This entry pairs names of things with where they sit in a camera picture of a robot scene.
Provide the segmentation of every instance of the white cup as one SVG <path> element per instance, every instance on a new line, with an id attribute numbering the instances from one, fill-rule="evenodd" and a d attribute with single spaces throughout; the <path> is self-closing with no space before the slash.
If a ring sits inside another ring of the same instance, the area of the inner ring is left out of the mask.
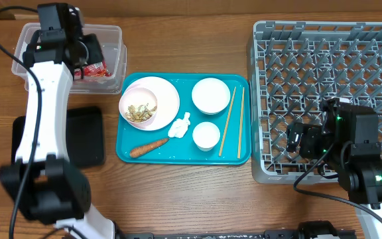
<path id="1" fill-rule="evenodd" d="M 200 150 L 209 151 L 219 142 L 219 128 L 214 123 L 199 123 L 192 132 L 192 139 Z"/>

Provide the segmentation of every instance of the dish rack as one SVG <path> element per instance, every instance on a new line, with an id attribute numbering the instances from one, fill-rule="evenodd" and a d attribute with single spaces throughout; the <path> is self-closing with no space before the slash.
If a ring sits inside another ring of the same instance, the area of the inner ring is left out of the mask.
<path id="1" fill-rule="evenodd" d="M 321 98 L 374 108 L 382 144 L 382 23 L 259 21 L 247 50 L 257 182 L 294 183 L 316 161 L 286 152 L 285 131 L 296 121 L 321 125 Z M 301 183 L 334 181 L 310 173 Z"/>

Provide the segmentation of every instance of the wooden table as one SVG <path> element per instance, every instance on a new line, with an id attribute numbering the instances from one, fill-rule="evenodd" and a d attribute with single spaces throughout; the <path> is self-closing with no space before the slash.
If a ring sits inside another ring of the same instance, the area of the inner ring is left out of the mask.
<path id="1" fill-rule="evenodd" d="M 382 21 L 382 12 L 224 15 L 211 17 L 131 17 L 86 19 L 119 25 L 132 72 L 215 72 L 246 76 L 246 44 L 258 20 Z M 26 21 L 0 21 L 0 42 L 14 52 Z M 25 114 L 24 82 L 0 51 L 0 165 L 10 162 L 11 125 Z M 262 185 L 251 176 L 250 161 L 240 167 L 126 164 L 115 153 L 120 96 L 71 95 L 69 108 L 99 106 L 103 112 L 107 161 L 86 169 L 92 202 L 124 232 L 262 232 L 296 228 L 307 220 L 329 220 L 356 229 L 355 210 L 342 203 L 307 197 L 291 185 Z M 337 184 L 311 190 L 347 197 Z M 0 185 L 0 238 L 6 238 L 12 200 Z M 18 216 L 17 238 L 38 238 L 50 230 Z"/>

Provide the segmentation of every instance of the clear plastic bin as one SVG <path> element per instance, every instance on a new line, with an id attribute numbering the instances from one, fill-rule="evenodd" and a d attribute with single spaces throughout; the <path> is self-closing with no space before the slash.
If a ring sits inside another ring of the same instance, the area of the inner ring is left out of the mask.
<path id="1" fill-rule="evenodd" d="M 23 52 L 30 43 L 33 33 L 40 29 L 39 23 L 27 23 L 21 31 L 14 55 L 23 59 Z M 126 46 L 122 40 L 122 30 L 118 26 L 89 25 L 83 27 L 84 34 L 95 33 L 103 51 L 109 77 L 85 76 L 83 80 L 75 77 L 72 94 L 118 94 L 121 91 L 126 72 Z M 26 69 L 13 61 L 11 72 L 27 81 Z"/>

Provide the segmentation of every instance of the white bowl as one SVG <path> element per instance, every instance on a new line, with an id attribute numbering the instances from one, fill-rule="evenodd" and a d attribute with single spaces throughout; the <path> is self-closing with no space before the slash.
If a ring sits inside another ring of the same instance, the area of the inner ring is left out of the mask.
<path id="1" fill-rule="evenodd" d="M 152 91 L 146 88 L 132 88 L 130 90 L 127 90 L 125 93 L 123 93 L 122 97 L 119 101 L 119 111 L 122 117 L 131 125 L 141 125 L 141 126 L 147 126 L 150 125 L 156 116 L 156 112 L 147 120 L 142 122 L 133 122 L 129 121 L 126 118 L 126 113 L 129 111 L 128 107 L 130 105 L 134 106 L 140 106 L 140 105 L 146 105 L 149 104 L 149 108 L 152 108 L 153 106 L 157 106 L 157 98 L 154 95 Z"/>
<path id="2" fill-rule="evenodd" d="M 203 113 L 213 115 L 221 112 L 229 104 L 231 92 L 228 86 L 216 78 L 203 79 L 192 89 L 192 101 Z"/>
<path id="3" fill-rule="evenodd" d="M 219 128 L 210 122 L 199 123 L 192 132 L 192 140 L 202 151 L 209 151 L 218 144 L 220 139 Z"/>

